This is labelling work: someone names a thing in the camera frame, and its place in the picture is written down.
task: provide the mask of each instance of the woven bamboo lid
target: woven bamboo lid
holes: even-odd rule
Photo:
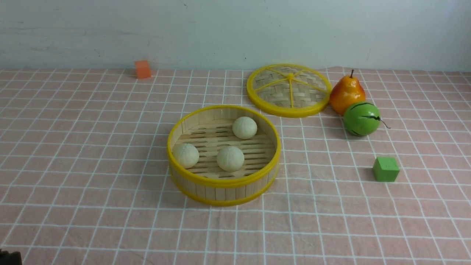
[[[276,116],[315,115],[329,104],[332,86],[321,73],[304,66],[276,64],[253,72],[247,95],[254,105]]]

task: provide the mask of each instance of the green ball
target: green ball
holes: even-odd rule
[[[378,108],[366,101],[350,105],[343,115],[347,131],[355,136],[367,136],[380,126],[381,116]]]

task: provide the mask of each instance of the toy fruit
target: toy fruit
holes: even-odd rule
[[[380,111],[375,105],[366,101],[352,104],[343,115],[345,129],[355,136],[373,133],[378,129],[380,122],[382,122]]]
[[[330,93],[329,102],[335,112],[344,115],[345,110],[360,101],[365,101],[366,95],[360,81],[353,76],[353,70],[350,75],[346,75],[333,87]]]

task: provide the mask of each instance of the dark object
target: dark object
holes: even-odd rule
[[[8,253],[0,249],[0,265],[23,265],[21,253],[18,251]]]

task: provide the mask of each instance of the toy pear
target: toy pear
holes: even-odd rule
[[[340,79],[333,87],[329,97],[329,103],[334,111],[342,116],[349,106],[365,100],[365,91],[360,85],[360,81],[353,76],[353,70],[350,75],[346,75]]]

